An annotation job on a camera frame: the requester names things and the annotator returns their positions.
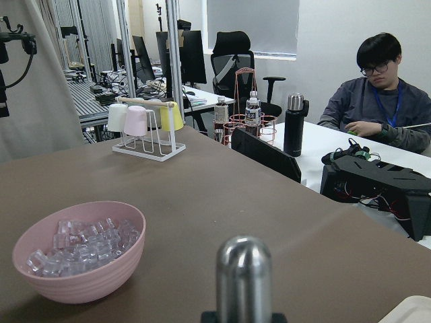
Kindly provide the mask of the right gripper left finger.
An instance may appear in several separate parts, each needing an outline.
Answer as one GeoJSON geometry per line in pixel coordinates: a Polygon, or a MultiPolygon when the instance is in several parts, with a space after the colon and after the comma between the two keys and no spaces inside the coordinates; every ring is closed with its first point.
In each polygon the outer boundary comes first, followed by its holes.
{"type": "Polygon", "coordinates": [[[201,323],[218,323],[217,312],[205,311],[201,314],[201,323]]]}

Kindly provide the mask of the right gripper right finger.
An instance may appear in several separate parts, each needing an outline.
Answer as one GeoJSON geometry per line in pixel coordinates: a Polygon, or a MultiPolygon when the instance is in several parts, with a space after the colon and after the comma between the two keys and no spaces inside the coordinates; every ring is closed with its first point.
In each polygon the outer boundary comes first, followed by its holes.
{"type": "Polygon", "coordinates": [[[272,313],[271,323],[287,323],[287,318],[283,313],[272,313]]]}

